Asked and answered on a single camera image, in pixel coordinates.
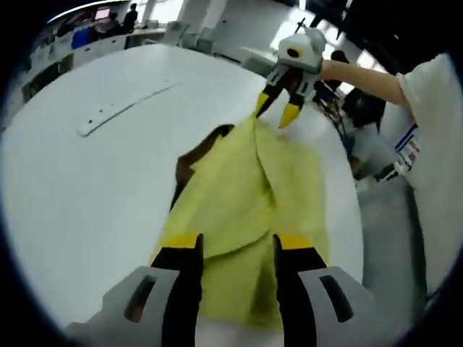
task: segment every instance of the brown cloth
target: brown cloth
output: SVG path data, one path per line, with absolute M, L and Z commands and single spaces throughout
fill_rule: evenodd
M 180 194 L 183 192 L 183 189 L 187 186 L 188 181 L 195 173 L 191 168 L 191 165 L 199 161 L 207 154 L 207 152 L 209 152 L 209 150 L 211 150 L 214 142 L 217 140 L 217 137 L 227 136 L 233 128 L 233 124 L 223 124 L 216 127 L 203 141 L 201 141 L 198 146 L 179 157 L 177 160 L 177 168 L 175 170 L 175 180 L 177 181 L 177 185 L 175 187 L 174 197 L 172 198 L 171 209 L 175 205 Z

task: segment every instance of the computer monitor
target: computer monitor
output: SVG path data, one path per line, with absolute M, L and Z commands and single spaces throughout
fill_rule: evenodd
M 95 13 L 95 20 L 104 20 L 105 18 L 108 18 L 110 11 L 110 9 L 99 9 Z

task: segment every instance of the human arm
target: human arm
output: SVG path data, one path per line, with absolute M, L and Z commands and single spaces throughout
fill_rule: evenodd
M 410 110 L 409 103 L 400 88 L 399 80 L 392 74 L 364 69 L 340 61 L 324 60 L 319 78 L 349 83 L 368 94 Z

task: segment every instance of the dark hair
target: dark hair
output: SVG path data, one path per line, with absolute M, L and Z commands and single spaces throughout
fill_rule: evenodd
M 342 109 L 356 128 L 375 123 L 379 130 L 386 102 L 363 91 L 353 90 L 344 99 Z
M 349 63 L 349 60 L 347 60 L 346 54 L 344 54 L 343 51 L 334 51 L 331 54 L 331 60 L 336 60 L 336 61 L 341 61 L 343 63 Z

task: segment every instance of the white sleeve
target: white sleeve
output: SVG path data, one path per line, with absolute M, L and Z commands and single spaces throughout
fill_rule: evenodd
M 448 106 L 461 91 L 447 54 L 418 65 L 406 75 L 397 74 L 397 78 L 420 132 L 432 132 L 446 117 L 455 116 L 449 114 Z

